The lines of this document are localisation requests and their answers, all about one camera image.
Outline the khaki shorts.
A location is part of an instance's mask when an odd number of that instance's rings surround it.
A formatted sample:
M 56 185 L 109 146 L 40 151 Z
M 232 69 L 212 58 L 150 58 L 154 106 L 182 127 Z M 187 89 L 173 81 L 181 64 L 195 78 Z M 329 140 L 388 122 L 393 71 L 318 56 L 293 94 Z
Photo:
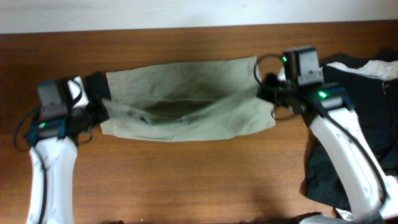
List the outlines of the khaki shorts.
M 108 72 L 103 134 L 160 142 L 214 141 L 275 126 L 256 95 L 256 57 L 181 62 Z

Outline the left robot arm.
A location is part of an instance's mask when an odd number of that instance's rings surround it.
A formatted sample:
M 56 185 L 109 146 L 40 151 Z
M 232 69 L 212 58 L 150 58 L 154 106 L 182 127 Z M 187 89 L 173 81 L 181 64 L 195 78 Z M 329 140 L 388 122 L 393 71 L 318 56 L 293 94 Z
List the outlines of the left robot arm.
M 81 134 L 101 120 L 82 77 L 38 85 L 40 105 L 25 138 L 30 146 L 32 187 L 27 223 L 73 223 L 73 170 Z

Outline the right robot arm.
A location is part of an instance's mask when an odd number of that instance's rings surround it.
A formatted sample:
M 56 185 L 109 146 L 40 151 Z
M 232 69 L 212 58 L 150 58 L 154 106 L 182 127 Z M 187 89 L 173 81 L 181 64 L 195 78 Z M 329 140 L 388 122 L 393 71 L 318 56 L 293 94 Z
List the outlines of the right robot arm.
M 275 56 L 285 80 L 253 75 L 257 97 L 300 115 L 325 148 L 344 187 L 352 223 L 384 223 L 397 218 L 397 178 L 387 176 L 369 147 L 354 104 L 338 83 L 325 83 L 317 50 L 304 46 Z

